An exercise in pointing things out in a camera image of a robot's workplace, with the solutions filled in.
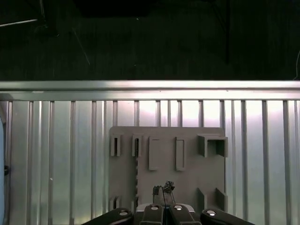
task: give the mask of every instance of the gray plastic board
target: gray plastic board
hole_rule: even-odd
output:
[[[200,212],[227,210],[222,128],[112,127],[110,130],[110,209],[153,202],[153,187],[174,182],[176,203]]]

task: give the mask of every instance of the wire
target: wire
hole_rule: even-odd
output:
[[[298,52],[297,60],[296,60],[296,76],[293,80],[296,80],[298,78],[298,62],[299,62],[299,56],[300,56],[300,50]]]

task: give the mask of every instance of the screw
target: screw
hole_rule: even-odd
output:
[[[128,213],[127,213],[127,212],[124,212],[124,211],[119,213],[120,216],[126,216],[127,214],[128,214]]]
[[[174,206],[174,209],[182,210],[182,206],[181,206],[181,205],[175,205],[175,206]]]
[[[208,210],[206,213],[211,217],[214,217],[216,215],[216,213],[213,210]]]

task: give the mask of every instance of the rectangular slot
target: rectangular slot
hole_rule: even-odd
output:
[[[142,136],[133,135],[132,136],[132,156],[140,157],[142,152]]]
[[[185,140],[176,138],[176,170],[184,171],[186,165]]]
[[[121,155],[121,135],[112,135],[111,138],[111,156]]]
[[[228,139],[224,137],[220,140],[216,140],[216,153],[223,157],[228,157]]]
[[[149,138],[149,170],[158,170],[158,158],[159,158],[159,148],[160,141],[158,138]]]

